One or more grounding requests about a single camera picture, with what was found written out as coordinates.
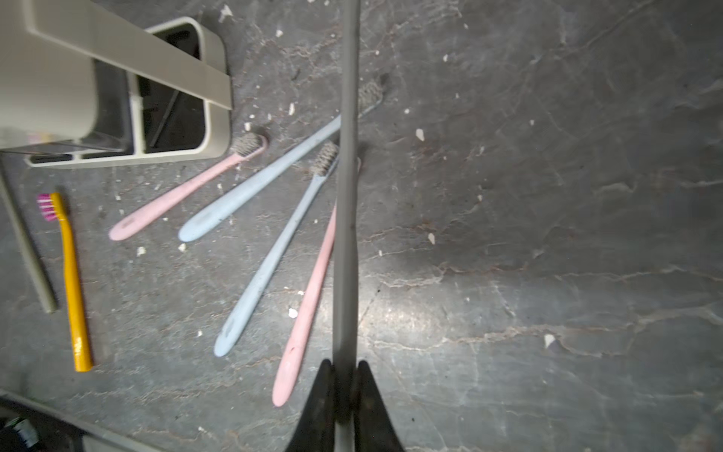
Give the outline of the white toothbrush holder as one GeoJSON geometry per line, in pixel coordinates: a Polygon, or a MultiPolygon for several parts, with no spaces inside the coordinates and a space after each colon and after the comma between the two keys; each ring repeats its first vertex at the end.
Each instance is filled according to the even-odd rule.
{"type": "Polygon", "coordinates": [[[190,17],[144,29],[90,1],[5,1],[1,148],[35,168],[221,156],[226,67],[220,37],[190,17]]]}

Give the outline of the dark grey toothbrush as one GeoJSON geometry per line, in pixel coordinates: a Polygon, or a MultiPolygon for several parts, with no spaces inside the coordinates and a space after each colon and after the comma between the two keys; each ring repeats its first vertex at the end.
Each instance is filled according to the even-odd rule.
{"type": "Polygon", "coordinates": [[[333,365],[336,451],[354,449],[352,380],[357,365],[359,271],[357,250],[358,90],[361,2],[344,1],[340,160],[337,168],[333,275],[333,365]]]}

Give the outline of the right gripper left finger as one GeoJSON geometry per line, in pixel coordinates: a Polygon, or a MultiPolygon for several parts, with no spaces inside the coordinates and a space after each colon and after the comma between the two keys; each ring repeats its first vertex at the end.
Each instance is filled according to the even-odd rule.
{"type": "Polygon", "coordinates": [[[333,452],[335,442],[335,370],[321,362],[286,452],[333,452]]]}

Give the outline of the light blue toothbrush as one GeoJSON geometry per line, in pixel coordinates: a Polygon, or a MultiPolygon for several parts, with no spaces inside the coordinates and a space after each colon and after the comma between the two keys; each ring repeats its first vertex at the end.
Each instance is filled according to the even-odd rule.
{"type": "Polygon", "coordinates": [[[314,165],[312,165],[313,178],[297,208],[261,263],[258,271],[250,280],[235,307],[233,307],[231,314],[227,317],[214,344],[214,355],[216,357],[226,356],[241,337],[258,302],[263,297],[273,274],[280,264],[282,256],[284,256],[297,228],[299,228],[299,224],[301,224],[319,190],[321,190],[335,169],[339,153],[339,147],[332,141],[326,141],[321,147],[316,161],[314,165]]]}
{"type": "Polygon", "coordinates": [[[248,203],[303,156],[306,156],[308,152],[318,146],[321,146],[321,149],[316,160],[314,160],[311,171],[314,176],[327,177],[338,160],[339,147],[331,138],[340,131],[341,124],[342,118],[340,116],[336,117],[314,135],[311,135],[291,151],[265,167],[265,169],[252,175],[248,180],[201,209],[199,213],[182,226],[178,235],[179,239],[182,242],[191,242],[214,230],[226,218],[233,215],[245,203],[248,203]]]}

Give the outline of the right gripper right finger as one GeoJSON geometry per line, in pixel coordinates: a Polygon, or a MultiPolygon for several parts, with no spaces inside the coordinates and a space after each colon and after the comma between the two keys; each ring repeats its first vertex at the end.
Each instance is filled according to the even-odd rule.
{"type": "Polygon", "coordinates": [[[354,447],[356,452],[404,452],[367,361],[353,377],[354,447]]]}

